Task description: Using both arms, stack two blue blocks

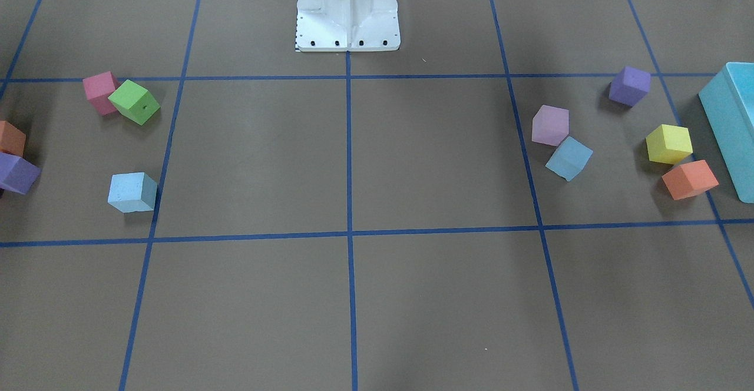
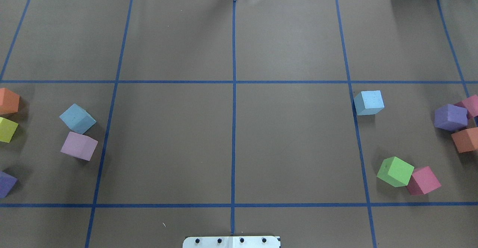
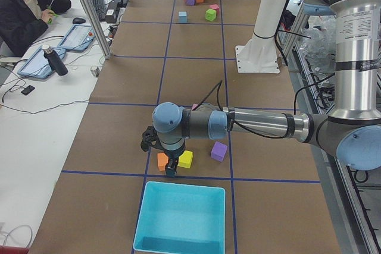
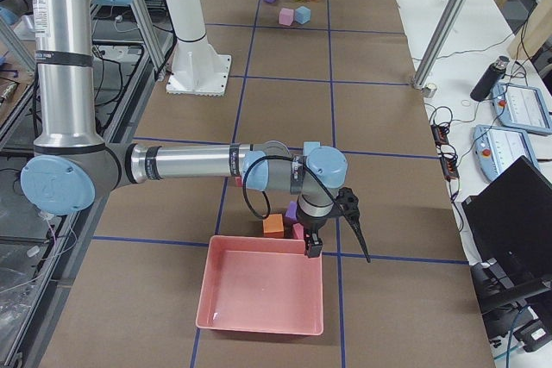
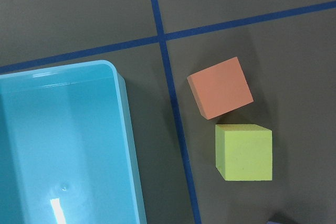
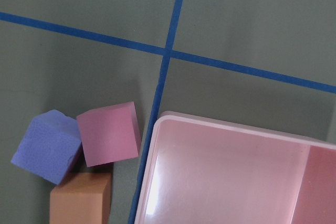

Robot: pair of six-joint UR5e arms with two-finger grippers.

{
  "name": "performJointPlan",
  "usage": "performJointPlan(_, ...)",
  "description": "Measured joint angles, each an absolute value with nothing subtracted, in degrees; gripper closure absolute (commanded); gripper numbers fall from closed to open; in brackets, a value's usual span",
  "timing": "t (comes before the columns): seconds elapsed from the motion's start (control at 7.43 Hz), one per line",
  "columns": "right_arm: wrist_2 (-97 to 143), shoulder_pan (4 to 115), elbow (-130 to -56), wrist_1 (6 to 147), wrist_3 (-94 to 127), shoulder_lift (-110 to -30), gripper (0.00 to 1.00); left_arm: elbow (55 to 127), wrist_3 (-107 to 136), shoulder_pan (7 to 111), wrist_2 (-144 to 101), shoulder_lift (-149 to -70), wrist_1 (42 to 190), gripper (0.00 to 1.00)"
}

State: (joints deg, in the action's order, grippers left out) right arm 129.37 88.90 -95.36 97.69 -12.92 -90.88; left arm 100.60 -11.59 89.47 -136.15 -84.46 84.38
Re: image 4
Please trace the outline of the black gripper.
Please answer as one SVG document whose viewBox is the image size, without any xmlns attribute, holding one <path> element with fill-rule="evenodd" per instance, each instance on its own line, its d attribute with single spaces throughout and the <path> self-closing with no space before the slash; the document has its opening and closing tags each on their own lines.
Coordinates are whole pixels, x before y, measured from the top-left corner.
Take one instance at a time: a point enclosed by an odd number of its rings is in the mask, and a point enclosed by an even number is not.
<svg viewBox="0 0 552 368">
<path fill-rule="evenodd" d="M 336 197 L 336 214 L 338 217 L 344 217 L 356 237 L 366 262 L 371 262 L 367 243 L 361 230 L 359 219 L 359 199 L 349 187 L 342 187 Z"/>
</svg>

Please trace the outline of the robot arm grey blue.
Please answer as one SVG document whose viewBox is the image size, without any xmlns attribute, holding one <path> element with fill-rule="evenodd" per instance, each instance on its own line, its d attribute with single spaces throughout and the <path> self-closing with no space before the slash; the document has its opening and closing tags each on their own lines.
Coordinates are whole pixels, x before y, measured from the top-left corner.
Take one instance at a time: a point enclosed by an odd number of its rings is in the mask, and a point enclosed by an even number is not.
<svg viewBox="0 0 552 368">
<path fill-rule="evenodd" d="M 32 14 L 33 0 L 1 0 L 1 18 L 10 26 Z"/>
</svg>

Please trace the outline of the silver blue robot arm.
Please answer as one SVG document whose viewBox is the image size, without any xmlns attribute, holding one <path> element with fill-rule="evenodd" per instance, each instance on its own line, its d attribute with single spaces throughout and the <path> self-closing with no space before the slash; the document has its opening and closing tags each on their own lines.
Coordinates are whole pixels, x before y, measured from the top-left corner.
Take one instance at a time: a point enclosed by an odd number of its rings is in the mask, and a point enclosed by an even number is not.
<svg viewBox="0 0 552 368">
<path fill-rule="evenodd" d="M 358 200 L 344 184 L 348 162 L 334 147 L 304 144 L 294 155 L 277 141 L 222 146 L 109 144 L 96 129 L 91 3 L 32 0 L 41 134 L 23 167 L 22 191 L 41 210 L 70 215 L 111 191 L 148 180 L 239 177 L 244 190 L 297 197 L 305 253 L 317 257 L 325 222 L 343 217 L 361 236 Z"/>
</svg>

